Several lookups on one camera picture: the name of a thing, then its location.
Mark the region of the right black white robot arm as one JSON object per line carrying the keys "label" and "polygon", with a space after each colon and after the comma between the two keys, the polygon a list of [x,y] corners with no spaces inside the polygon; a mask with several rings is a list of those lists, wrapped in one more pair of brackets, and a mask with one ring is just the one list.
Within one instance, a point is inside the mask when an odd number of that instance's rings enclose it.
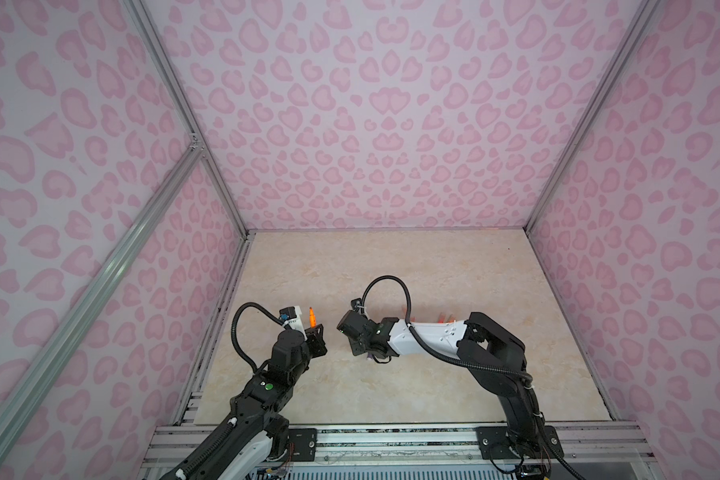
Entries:
{"label": "right black white robot arm", "polygon": [[488,315],[473,312],[465,320],[450,323],[393,317],[375,322],[350,310],[337,330],[347,337],[355,356],[368,354],[381,361],[426,353],[466,369],[480,387],[498,397],[506,419],[507,452],[539,460],[564,456],[541,412],[527,371],[524,343]]}

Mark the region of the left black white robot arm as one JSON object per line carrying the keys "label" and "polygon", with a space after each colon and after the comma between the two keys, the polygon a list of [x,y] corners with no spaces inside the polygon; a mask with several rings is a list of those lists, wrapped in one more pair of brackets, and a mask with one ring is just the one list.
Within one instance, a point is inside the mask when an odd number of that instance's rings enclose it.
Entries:
{"label": "left black white robot arm", "polygon": [[293,396],[310,361],[327,354],[324,328],[286,329],[271,358],[230,399],[224,420],[164,479],[244,479],[267,460],[287,460],[289,421],[281,411]]}

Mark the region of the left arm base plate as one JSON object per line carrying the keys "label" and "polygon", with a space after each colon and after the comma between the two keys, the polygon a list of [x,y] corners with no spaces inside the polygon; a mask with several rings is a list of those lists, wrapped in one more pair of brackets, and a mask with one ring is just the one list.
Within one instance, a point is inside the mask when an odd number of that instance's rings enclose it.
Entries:
{"label": "left arm base plate", "polygon": [[316,428],[290,428],[287,435],[287,461],[313,462],[316,457],[318,430]]}

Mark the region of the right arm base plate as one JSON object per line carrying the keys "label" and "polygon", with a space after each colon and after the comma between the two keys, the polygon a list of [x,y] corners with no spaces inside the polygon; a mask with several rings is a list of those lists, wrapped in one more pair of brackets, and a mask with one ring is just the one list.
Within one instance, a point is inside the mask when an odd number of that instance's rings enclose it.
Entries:
{"label": "right arm base plate", "polygon": [[482,426],[475,429],[478,448],[483,460],[508,460],[519,462],[521,458],[528,460],[556,460],[564,457],[562,441],[551,425],[545,425],[543,436],[530,442],[520,440],[512,442],[507,435],[505,425]]}

